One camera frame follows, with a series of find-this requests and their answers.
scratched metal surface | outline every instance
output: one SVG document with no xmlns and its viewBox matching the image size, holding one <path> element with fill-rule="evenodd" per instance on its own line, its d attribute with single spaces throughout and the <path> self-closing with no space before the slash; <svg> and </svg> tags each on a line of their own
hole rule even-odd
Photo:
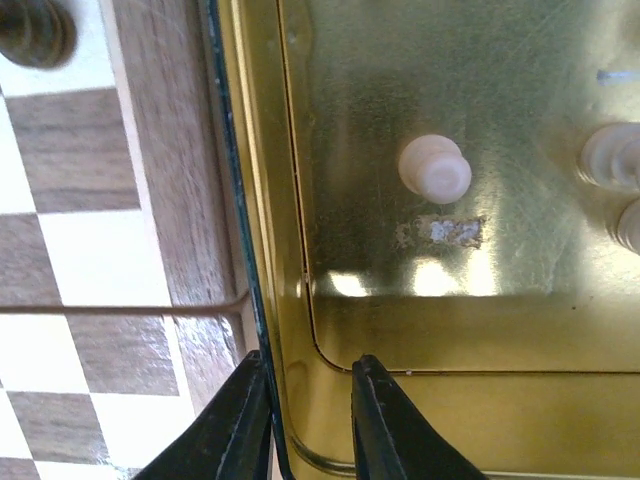
<svg viewBox="0 0 640 480">
<path fill-rule="evenodd" d="M 640 257 L 610 234 L 633 199 L 580 180 L 589 135 L 640 120 L 634 0 L 283 2 L 315 341 L 348 368 L 640 368 Z M 396 161 L 454 139 L 469 193 L 422 201 Z M 479 248 L 420 219 L 486 219 Z"/>
</svg>

brass tray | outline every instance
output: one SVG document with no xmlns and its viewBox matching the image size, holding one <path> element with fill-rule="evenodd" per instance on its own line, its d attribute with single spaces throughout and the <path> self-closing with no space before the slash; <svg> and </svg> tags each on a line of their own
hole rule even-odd
<svg viewBox="0 0 640 480">
<path fill-rule="evenodd" d="M 351 363 L 377 355 L 487 472 L 640 477 L 633 196 L 583 181 L 640 121 L 636 0 L 221 1 L 233 126 L 289 465 L 352 476 Z M 474 180 L 422 201 L 396 162 L 453 138 Z M 430 215 L 482 219 L 435 245 Z"/>
</svg>

peeling patch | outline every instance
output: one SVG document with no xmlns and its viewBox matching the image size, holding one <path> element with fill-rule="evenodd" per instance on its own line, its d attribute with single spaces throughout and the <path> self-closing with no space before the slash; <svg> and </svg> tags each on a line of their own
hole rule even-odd
<svg viewBox="0 0 640 480">
<path fill-rule="evenodd" d="M 440 215 L 422 215 L 413 224 L 402 223 L 396 227 L 398 248 L 413 246 L 416 239 L 435 245 L 480 248 L 486 217 L 455 218 Z"/>
</svg>

